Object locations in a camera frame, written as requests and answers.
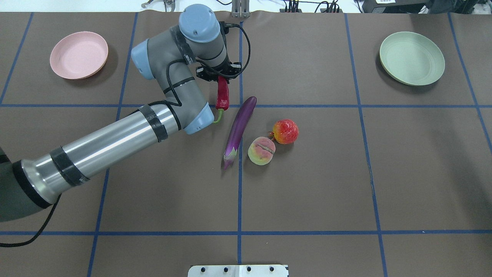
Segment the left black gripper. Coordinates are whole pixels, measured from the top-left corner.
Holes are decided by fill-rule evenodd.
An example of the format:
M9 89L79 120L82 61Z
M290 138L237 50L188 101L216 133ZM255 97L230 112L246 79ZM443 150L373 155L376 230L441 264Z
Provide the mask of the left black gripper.
M210 66L204 60L198 59L197 62L200 66L196 68L196 76L205 81L218 81L219 77L223 77L229 82L241 74L241 62L232 63L228 58L215 67Z

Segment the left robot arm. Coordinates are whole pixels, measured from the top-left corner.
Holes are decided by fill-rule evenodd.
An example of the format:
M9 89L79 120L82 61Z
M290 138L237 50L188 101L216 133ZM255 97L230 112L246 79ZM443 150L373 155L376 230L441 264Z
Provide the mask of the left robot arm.
M211 80L236 78L240 63L228 58L226 23L206 5L193 4L178 24L146 39L131 51L132 61L148 80L156 80L165 100L142 105L132 114L37 160L1 158L1 222L22 219L54 205L65 191L134 153L183 130L191 135L214 121L209 102L189 65L200 63Z

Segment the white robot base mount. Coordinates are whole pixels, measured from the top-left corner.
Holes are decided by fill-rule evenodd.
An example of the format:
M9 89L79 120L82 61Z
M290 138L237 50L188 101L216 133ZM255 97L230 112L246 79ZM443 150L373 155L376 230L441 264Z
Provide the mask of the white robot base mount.
M188 270L188 277L288 277L288 265L197 265Z

